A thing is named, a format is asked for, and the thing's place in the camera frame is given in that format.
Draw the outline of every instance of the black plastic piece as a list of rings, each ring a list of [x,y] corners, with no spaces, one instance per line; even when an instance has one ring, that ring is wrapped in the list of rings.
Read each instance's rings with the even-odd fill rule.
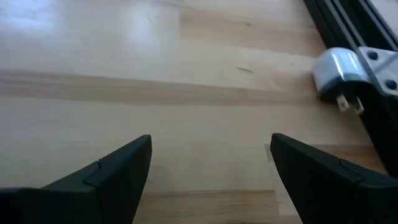
[[[360,46],[398,50],[398,40],[370,0],[304,0],[326,47],[344,47],[354,51]],[[377,60],[375,52],[367,57]],[[396,83],[385,83],[397,88]],[[366,131],[388,173],[398,178],[398,102],[382,96],[376,89],[361,82],[339,82],[321,100],[336,103],[336,96],[358,97],[364,108],[360,115]]]
[[[1,223],[131,224],[151,155],[150,136],[141,136],[41,189],[1,189]]]
[[[398,180],[273,134],[276,168],[303,223],[398,223]]]

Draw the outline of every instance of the wooden surface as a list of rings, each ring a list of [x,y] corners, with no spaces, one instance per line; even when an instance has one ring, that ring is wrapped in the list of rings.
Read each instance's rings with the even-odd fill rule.
[[[4,0],[0,30],[0,187],[151,134],[134,223],[300,223],[272,133],[384,172],[358,117],[317,99],[302,1]]]

